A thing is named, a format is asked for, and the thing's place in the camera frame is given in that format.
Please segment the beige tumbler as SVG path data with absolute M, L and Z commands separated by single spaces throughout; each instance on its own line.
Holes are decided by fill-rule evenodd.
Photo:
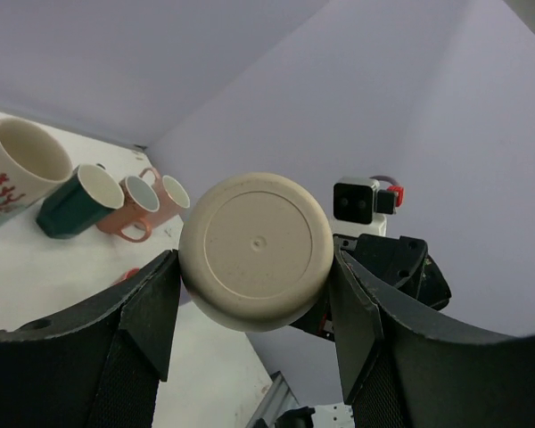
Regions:
M 182 281 L 207 317 L 266 332 L 304 316 L 333 264 L 327 216 L 287 177 L 251 172 L 212 186 L 194 205 L 178 245 Z

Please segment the dark green mug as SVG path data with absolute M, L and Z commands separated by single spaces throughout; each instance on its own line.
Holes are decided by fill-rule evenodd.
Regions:
M 81 164 L 44 199 L 36 223 L 50 238 L 70 239 L 121 208 L 124 200 L 119 183 L 105 168 Z

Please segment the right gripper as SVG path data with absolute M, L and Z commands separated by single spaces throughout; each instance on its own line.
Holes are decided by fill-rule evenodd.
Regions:
M 334 244 L 345 255 L 350 255 L 360 266 L 365 268 L 377 280 L 388 284 L 399 292 L 440 311 L 451 298 L 451 290 L 438 265 L 428 254 L 427 243 L 423 240 L 401 236 L 398 240 L 378 235 L 362 234 L 359 237 L 333 235 Z M 353 338 L 368 343 L 380 343 L 385 340 L 380 308 L 364 307 L 366 312 L 361 327 L 350 332 Z M 451 342 L 451 318 L 440 315 L 434 319 L 433 313 L 411 329 L 413 333 L 422 334 L 428 340 Z M 317 303 L 301 318 L 290 324 L 304 333 L 335 342 L 336 334 L 331 332 L 332 308 L 330 292 L 327 290 Z

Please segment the floral beige mug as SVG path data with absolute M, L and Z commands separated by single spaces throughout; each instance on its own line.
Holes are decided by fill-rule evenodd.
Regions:
M 42 128 L 0 118 L 0 226 L 65 183 L 70 156 Z

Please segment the light pink mug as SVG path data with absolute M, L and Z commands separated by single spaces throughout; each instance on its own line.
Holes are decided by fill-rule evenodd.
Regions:
M 152 173 L 154 181 L 152 189 L 160 200 L 160 208 L 157 212 L 148 214 L 146 221 L 156 228 L 169 221 L 191 206 L 191 200 L 184 187 L 173 177 L 161 175 L 156 168 L 144 169 L 140 174 L 143 178 L 148 173 Z

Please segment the pink tumbler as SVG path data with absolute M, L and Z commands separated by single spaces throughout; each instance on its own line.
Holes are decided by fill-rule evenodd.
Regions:
M 122 274 L 120 277 L 118 277 L 113 283 L 112 285 L 116 285 L 116 284 L 119 284 L 123 281 L 126 281 L 128 280 L 129 278 L 131 278 L 132 276 L 135 276 L 138 272 L 139 272 L 140 268 L 139 267 L 135 267 L 135 268 L 131 268 L 129 269 L 128 271 L 126 271 L 124 274 Z

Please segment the salmon textured mug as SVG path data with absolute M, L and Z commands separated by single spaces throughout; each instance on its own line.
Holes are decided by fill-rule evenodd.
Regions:
M 123 206 L 96 223 L 103 233 L 117 235 L 132 243 L 142 243 L 152 235 L 152 226 L 146 216 L 160 209 L 160 199 L 153 188 L 140 177 L 127 176 L 119 185 L 124 193 Z M 139 238 L 125 235 L 123 230 L 135 223 L 140 223 L 144 234 Z

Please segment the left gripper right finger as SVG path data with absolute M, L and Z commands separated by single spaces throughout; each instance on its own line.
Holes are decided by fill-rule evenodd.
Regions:
M 344 402 L 358 427 L 535 427 L 535 334 L 468 325 L 346 251 L 329 292 Z

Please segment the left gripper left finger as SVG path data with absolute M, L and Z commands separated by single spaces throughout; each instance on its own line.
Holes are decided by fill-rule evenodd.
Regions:
M 67 309 L 0 330 L 0 427 L 150 427 L 179 307 L 178 252 Z

